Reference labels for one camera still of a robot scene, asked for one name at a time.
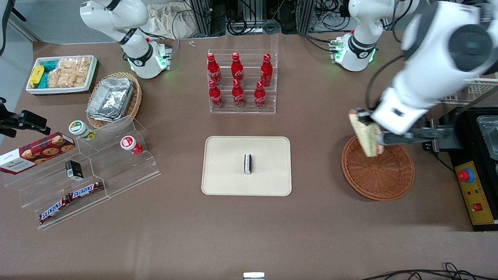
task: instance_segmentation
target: yellow control panel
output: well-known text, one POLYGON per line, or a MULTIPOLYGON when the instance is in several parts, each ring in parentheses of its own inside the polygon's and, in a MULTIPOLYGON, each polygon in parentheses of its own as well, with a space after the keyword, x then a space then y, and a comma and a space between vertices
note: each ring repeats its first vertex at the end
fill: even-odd
POLYGON ((472 224, 493 224, 493 215, 484 195, 474 162, 469 161, 456 166, 455 171, 472 224))

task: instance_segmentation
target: woven basket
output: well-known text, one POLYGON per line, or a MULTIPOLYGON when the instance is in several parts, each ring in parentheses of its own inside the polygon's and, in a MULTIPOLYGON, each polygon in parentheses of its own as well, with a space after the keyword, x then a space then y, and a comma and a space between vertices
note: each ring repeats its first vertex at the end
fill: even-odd
MULTIPOLYGON (((140 102, 142 101, 142 89, 141 89, 140 84, 138 83, 137 79, 133 75, 131 75, 129 73, 123 73, 123 72, 111 74, 111 75, 107 76, 106 78, 118 78, 118 79, 127 78, 130 81, 133 81, 134 87, 133 87, 133 91, 131 92, 132 96, 129 100, 128 108, 126 109, 126 113, 124 115, 125 116, 132 115, 135 118, 136 114, 138 113, 138 109, 140 107, 140 102)), ((102 81, 104 79, 100 80, 100 82, 94 87, 92 94, 90 95, 90 100, 88 101, 88 104, 90 104, 90 102, 92 101, 93 96, 95 95, 95 92, 97 91, 97 88, 99 87, 100 83, 102 83, 102 81)), ((90 116, 88 116, 88 115, 87 115, 87 119, 88 119, 88 122, 96 129, 103 127, 106 124, 110 123, 110 122, 105 122, 105 121, 94 120, 94 119, 90 118, 90 116)))
POLYGON ((378 201, 400 198, 415 179, 413 161, 403 146, 385 146, 383 154, 367 157, 356 136, 344 146, 341 166, 356 191, 378 201))

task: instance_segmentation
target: table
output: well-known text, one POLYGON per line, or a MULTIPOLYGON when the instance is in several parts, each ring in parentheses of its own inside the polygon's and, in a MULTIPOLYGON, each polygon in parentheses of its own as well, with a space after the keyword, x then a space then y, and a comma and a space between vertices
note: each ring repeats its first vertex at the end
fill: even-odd
MULTIPOLYGON (((334 38, 338 33, 323 34, 334 38)), ((408 146, 415 183, 401 199, 374 202, 346 182, 340 154, 353 135, 347 112, 364 106, 368 80, 399 45, 385 34, 359 73, 332 65, 297 35, 223 36, 182 41, 171 71, 140 80, 137 119, 162 175, 46 231, 21 210, 17 192, 0 188, 0 275, 23 279, 361 279, 401 269, 459 269, 498 276, 496 233, 473 233, 455 176, 420 146, 408 146), (274 116, 211 115, 209 48, 278 48, 274 116), (287 197, 207 196, 201 191, 204 143, 213 135, 286 136, 292 193, 287 197)), ((97 79, 130 71, 116 43, 34 44, 34 57, 93 54, 97 79)), ((378 95, 402 67, 379 76, 378 95)), ((34 97, 17 110, 48 119, 53 131, 85 119, 88 95, 34 97)), ((42 135, 22 131, 9 149, 42 135)))

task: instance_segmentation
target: yellow package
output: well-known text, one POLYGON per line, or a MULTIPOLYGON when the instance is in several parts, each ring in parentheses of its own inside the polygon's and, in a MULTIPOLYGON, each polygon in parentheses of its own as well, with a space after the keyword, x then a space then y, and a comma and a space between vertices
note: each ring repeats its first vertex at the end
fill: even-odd
POLYGON ((31 77, 29 77, 29 85, 32 88, 36 88, 38 86, 44 71, 45 68, 43 67, 43 65, 38 65, 34 68, 33 72, 31 73, 31 77))

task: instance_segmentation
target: coca-cola bottle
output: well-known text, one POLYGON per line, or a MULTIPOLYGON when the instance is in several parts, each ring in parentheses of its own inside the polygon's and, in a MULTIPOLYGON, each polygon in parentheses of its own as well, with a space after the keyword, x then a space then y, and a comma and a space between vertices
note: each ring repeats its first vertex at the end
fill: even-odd
POLYGON ((244 100, 244 90, 242 89, 241 82, 239 80, 234 80, 232 95, 234 96, 235 107, 237 109, 244 108, 246 101, 244 100))
POLYGON ((242 66, 239 53, 237 52, 232 54, 232 76, 234 80, 238 80, 241 83, 241 86, 244 85, 244 66, 242 66))
POLYGON ((216 85, 221 84, 221 71, 220 66, 215 60, 215 55, 208 53, 208 73, 211 80, 216 82, 216 85))
POLYGON ((209 98, 211 99, 211 104, 215 109, 221 109, 223 107, 223 99, 221 98, 220 89, 216 86, 216 82, 209 81, 209 98))
POLYGON ((264 91, 263 83, 256 83, 256 90, 254 91, 254 104, 258 111, 263 111, 266 107, 266 91, 264 91))
POLYGON ((263 64, 261 65, 261 81, 265 87, 270 86, 271 76, 273 74, 273 66, 271 65, 270 59, 270 54, 264 54, 263 64))

